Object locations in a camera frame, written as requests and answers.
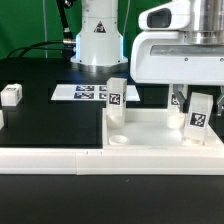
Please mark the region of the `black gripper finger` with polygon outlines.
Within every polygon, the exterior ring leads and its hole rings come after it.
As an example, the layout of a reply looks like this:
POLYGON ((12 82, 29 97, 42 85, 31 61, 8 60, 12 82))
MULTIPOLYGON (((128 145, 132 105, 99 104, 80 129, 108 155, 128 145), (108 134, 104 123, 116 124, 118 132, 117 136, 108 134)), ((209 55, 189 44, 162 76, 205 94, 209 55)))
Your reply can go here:
POLYGON ((224 86, 220 87, 220 96, 217 99, 217 116, 221 116, 224 111, 224 86))

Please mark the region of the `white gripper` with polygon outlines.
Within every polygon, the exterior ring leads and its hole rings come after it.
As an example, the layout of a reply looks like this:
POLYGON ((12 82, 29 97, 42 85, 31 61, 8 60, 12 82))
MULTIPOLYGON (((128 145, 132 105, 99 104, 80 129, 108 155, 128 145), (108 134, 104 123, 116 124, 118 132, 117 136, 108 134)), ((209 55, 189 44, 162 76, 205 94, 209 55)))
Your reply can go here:
POLYGON ((183 106, 187 85, 224 86, 224 45, 186 44, 178 31, 144 31, 132 46, 130 74, 136 83, 174 84, 183 106))

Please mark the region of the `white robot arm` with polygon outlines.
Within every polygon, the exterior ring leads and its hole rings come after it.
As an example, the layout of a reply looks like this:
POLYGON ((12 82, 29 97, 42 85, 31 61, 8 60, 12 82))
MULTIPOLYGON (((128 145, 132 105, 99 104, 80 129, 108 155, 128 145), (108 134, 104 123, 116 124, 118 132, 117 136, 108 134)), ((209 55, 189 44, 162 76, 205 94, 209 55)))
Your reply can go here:
POLYGON ((224 111, 224 0, 171 0, 142 12, 131 58, 117 29, 118 0, 82 0, 82 29, 71 61, 99 72, 129 66, 137 83, 172 84, 179 102, 185 85, 221 88, 224 111))

